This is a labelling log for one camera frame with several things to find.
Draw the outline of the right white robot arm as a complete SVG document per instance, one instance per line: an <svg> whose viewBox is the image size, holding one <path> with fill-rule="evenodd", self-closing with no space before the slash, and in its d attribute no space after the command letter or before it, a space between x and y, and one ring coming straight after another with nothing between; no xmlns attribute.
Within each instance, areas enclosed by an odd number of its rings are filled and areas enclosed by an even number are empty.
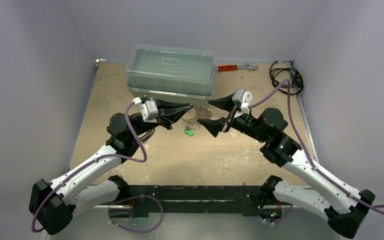
<svg viewBox="0 0 384 240"><path fill-rule="evenodd" d="M198 122L216 137L235 129L261 142L260 152L272 164L302 179L307 187L295 186L277 176L270 176L261 187L261 206L275 201L307 210L322 220L337 234L353 239L375 195L359 190L339 180L307 155L304 146L285 133L288 122L277 108L266 108L258 117L252 115L250 92L244 96L229 96L209 103L228 112L217 120L200 118Z"/></svg>

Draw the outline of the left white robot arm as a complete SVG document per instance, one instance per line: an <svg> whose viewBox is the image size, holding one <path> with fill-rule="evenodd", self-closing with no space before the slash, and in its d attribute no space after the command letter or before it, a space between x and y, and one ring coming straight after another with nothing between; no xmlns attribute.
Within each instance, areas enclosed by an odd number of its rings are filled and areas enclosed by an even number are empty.
<svg viewBox="0 0 384 240"><path fill-rule="evenodd" d="M133 205L147 198L144 193L131 193L130 185L120 176L111 176L98 185L93 182L126 161L145 163L148 155L140 135L157 127L171 130L193 106L146 97L133 99L129 106L137 106L139 113L114 114L107 127L109 139L91 157L51 181L40 179L33 185L28 206L33 215L32 232L55 235L73 218L95 206Z"/></svg>

